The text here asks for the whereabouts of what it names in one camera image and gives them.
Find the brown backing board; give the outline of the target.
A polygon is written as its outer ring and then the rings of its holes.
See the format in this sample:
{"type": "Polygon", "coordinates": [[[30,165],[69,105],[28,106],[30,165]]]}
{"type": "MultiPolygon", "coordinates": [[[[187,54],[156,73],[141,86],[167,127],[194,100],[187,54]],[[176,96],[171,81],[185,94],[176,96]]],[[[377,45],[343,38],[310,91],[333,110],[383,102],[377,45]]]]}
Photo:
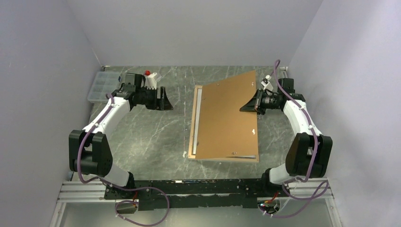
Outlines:
{"type": "Polygon", "coordinates": [[[257,114],[239,111],[256,88],[254,70],[195,87],[189,158],[259,162],[257,114]]]}

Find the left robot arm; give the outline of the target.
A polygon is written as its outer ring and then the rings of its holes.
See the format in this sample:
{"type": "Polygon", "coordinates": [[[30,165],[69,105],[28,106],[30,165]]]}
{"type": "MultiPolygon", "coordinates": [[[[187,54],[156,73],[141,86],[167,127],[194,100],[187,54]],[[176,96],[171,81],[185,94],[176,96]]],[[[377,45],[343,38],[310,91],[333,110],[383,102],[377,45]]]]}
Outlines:
{"type": "Polygon", "coordinates": [[[148,110],[173,110],[165,87],[157,86],[161,78],[160,73],[150,71],[126,74],[120,87],[106,94],[108,101],[100,114],[83,129],[69,134],[70,170],[77,173],[82,183],[100,180],[115,187],[125,199],[134,195],[134,176],[114,163],[108,137],[123,117],[138,105],[148,110]]]}

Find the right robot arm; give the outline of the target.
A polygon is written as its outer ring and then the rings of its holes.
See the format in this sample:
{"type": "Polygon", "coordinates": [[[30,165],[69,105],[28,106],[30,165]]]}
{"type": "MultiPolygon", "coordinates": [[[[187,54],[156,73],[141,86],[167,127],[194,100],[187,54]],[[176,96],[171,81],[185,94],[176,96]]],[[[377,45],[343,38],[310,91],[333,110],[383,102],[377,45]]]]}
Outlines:
{"type": "Polygon", "coordinates": [[[273,91],[271,76],[261,81],[262,88],[239,110],[264,115],[268,109],[281,110],[288,118],[294,133],[294,140],[286,155],[285,162],[267,171],[268,178],[260,183],[265,196],[277,192],[278,184],[294,180],[306,182],[310,178],[320,178],[326,173],[332,139],[317,129],[306,107],[302,94],[296,93],[294,80],[277,80],[278,90],[273,91]]]}

